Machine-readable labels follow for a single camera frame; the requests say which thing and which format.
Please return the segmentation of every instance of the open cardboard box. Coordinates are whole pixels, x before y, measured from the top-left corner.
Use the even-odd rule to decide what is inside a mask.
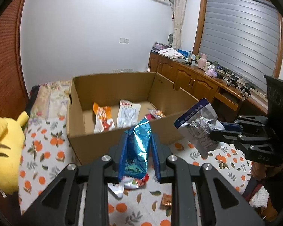
[[[100,107],[112,107],[115,126],[121,99],[141,104],[138,121],[149,113],[148,108],[162,110],[166,117],[150,121],[150,125],[161,143],[170,144],[183,138],[174,127],[174,121],[198,101],[182,88],[174,90],[172,81],[155,72],[75,77],[69,97],[67,137],[83,165],[107,154],[110,147],[118,144],[125,130],[115,128],[94,134],[94,102]]]

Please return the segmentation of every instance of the window blind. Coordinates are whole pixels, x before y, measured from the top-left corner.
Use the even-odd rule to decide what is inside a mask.
[[[266,92],[278,53],[278,13],[266,0],[207,0],[199,54]]]

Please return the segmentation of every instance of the pikachu plush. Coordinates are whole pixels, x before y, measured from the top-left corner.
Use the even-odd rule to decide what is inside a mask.
[[[12,194],[19,190],[18,173],[24,143],[22,128],[28,121],[22,112],[17,121],[0,117],[0,190]]]

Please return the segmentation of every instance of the fan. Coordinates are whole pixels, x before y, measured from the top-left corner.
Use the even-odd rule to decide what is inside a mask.
[[[169,46],[172,47],[174,34],[169,34]]]

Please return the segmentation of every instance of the small brown candy wrapper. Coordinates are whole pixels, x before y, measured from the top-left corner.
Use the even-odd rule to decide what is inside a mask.
[[[163,194],[161,204],[165,206],[172,206],[172,195]]]

